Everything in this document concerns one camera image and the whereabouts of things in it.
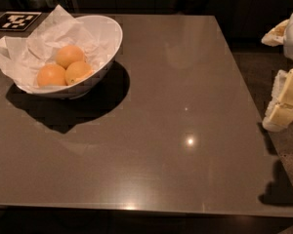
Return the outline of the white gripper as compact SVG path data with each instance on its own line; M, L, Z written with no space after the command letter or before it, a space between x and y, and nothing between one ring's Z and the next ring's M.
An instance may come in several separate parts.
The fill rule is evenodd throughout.
M266 33L261 42L275 47L283 44L284 54L293 60L293 13ZM279 70L272 85L272 100L265 112L263 128L270 132L285 130L293 122L293 68Z

